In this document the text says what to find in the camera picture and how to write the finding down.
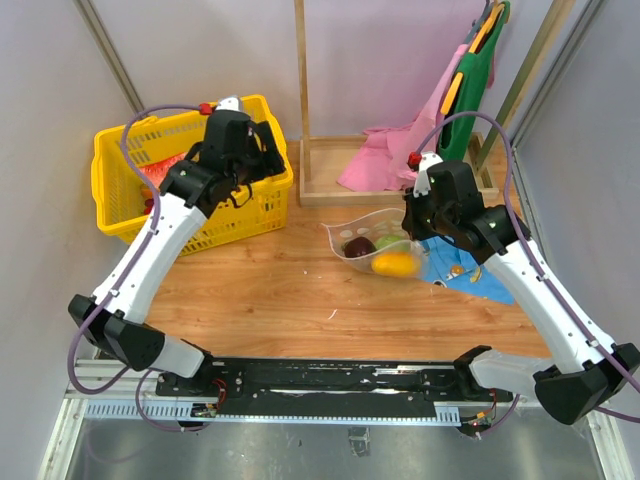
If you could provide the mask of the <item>yellow mango toy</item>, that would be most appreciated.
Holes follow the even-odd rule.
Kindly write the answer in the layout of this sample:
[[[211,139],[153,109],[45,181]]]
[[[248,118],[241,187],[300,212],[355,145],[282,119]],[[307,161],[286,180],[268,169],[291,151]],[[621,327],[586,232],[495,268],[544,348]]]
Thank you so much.
[[[420,272],[421,261],[408,252],[386,252],[372,260],[371,269],[381,276],[409,278]]]

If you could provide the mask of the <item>yellow plastic shopping basket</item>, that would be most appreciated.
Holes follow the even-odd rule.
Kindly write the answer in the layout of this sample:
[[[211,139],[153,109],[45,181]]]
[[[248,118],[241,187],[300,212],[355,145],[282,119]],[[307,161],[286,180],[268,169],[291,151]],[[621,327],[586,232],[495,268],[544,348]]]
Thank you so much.
[[[183,256],[268,233],[286,225],[288,195],[294,174],[287,158],[285,137],[264,96],[247,95],[241,101],[244,112],[252,120],[258,123],[266,121],[271,127],[284,160],[285,172],[254,183],[251,191],[242,189],[235,192],[233,196],[240,205],[238,209],[229,201],[219,205],[212,217],[182,249]],[[205,123],[205,117],[195,111],[164,118],[150,115],[135,123],[129,131],[127,147],[130,158],[141,168],[186,153],[192,144],[203,138]],[[99,230],[130,244],[147,220],[145,201],[150,195],[143,192],[144,183],[123,157],[120,148],[123,130],[123,126],[117,126],[95,135],[91,189]]]

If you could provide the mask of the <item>wooden clothes rack frame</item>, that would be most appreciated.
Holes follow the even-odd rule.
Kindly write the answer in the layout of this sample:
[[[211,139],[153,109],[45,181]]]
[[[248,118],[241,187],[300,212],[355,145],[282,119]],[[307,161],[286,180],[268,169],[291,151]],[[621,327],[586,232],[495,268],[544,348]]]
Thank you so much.
[[[514,81],[497,114],[507,128],[523,104],[533,81],[550,55],[562,28],[568,23],[573,1],[553,1],[534,37]],[[299,201],[303,207],[383,207],[401,204],[401,194],[392,191],[353,192],[337,183],[342,169],[366,141],[360,135],[313,136],[307,77],[307,50],[304,3],[294,3],[298,55],[302,136],[300,138]]]

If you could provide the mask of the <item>watermelon slice toy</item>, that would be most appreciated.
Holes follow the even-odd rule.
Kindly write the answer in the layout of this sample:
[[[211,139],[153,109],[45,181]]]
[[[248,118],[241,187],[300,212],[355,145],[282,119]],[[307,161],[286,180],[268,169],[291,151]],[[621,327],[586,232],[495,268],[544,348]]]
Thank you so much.
[[[156,190],[160,188],[162,181],[165,179],[171,167],[186,156],[185,152],[171,156],[162,161],[149,164],[140,168],[140,171],[153,184]]]

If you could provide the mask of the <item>clear zip top bag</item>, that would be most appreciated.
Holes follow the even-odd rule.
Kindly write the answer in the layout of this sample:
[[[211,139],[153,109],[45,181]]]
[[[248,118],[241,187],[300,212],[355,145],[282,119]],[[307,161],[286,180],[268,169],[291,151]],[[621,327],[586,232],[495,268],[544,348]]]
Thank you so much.
[[[324,224],[324,228],[332,253],[353,269],[420,279],[429,271],[429,247],[410,238],[402,227],[403,219],[403,210],[386,208],[347,223]]]

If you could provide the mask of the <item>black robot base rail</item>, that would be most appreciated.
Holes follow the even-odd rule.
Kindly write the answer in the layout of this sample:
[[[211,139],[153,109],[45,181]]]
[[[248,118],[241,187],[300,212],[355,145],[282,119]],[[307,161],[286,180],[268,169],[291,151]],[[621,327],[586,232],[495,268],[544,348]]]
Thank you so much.
[[[442,403],[508,403],[503,390],[463,385],[449,362],[217,358],[192,378],[160,374],[160,397],[192,399],[194,415],[222,398],[233,420],[428,421]]]

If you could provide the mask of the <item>dark purple mangosteen toy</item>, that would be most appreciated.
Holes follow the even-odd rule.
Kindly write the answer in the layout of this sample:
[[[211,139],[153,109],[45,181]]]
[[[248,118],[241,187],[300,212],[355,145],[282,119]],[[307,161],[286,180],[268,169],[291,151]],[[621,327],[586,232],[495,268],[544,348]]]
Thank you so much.
[[[376,251],[375,244],[364,236],[359,236],[347,241],[343,246],[343,254],[346,258],[359,258]]]

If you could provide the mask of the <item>green cabbage toy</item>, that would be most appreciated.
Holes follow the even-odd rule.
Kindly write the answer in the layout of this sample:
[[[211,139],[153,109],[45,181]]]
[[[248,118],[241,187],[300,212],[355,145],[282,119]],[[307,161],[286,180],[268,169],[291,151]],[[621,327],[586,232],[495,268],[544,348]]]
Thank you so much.
[[[411,251],[412,242],[400,235],[387,234],[375,242],[376,251],[382,253],[407,253]]]

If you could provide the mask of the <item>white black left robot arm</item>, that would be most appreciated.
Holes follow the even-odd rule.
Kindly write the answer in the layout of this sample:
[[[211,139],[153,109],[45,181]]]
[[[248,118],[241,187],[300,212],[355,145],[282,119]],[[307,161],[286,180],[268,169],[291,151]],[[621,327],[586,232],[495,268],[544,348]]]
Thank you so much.
[[[239,108],[202,106],[202,140],[152,187],[153,207],[129,249],[91,295],[76,295],[68,311],[78,338],[135,371],[154,369],[179,376],[190,394],[207,393],[214,371],[204,350],[150,327],[146,317],[161,282],[188,241],[217,207],[242,204],[234,194],[284,173],[284,159],[268,122],[255,122]]]

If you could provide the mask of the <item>blue cartoon print cloth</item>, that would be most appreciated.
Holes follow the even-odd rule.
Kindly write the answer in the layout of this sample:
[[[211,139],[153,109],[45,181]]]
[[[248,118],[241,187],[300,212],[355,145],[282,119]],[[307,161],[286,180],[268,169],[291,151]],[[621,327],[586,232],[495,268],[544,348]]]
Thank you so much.
[[[428,254],[427,270],[421,277],[424,282],[505,305],[515,303],[503,283],[470,253],[438,237],[423,241],[422,246]]]

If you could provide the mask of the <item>pink cloth garment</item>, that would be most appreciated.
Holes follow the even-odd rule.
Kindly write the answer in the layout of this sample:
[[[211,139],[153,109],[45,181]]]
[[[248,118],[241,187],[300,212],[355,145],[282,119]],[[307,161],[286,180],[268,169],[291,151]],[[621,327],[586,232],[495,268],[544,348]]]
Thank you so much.
[[[444,116],[441,103],[468,44],[458,46],[429,99],[416,117],[401,127],[374,127],[364,131],[366,141],[343,170],[337,183],[354,192],[396,191],[415,181],[407,162]]]

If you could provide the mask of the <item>yellow clothes hanger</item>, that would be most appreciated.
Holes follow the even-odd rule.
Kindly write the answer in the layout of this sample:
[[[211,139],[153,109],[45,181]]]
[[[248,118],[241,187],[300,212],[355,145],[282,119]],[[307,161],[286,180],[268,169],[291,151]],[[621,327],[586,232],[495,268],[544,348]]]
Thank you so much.
[[[464,78],[464,74],[462,72],[457,72],[454,75],[453,79],[451,80],[449,89],[447,90],[440,107],[440,113],[443,116],[448,115],[451,109],[453,108],[453,105],[456,101],[463,78]]]

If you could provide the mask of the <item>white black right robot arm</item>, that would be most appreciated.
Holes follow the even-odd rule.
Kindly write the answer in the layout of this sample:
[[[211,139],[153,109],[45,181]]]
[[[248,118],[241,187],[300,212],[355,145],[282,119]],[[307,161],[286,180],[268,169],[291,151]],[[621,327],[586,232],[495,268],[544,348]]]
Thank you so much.
[[[439,237],[468,252],[511,293],[550,352],[548,358],[480,345],[454,362],[455,392],[474,400],[487,389],[535,398],[572,425],[617,394],[639,367],[639,350],[618,344],[575,302],[542,259],[526,225],[504,205],[487,207],[470,165],[413,154],[403,229],[414,240]]]

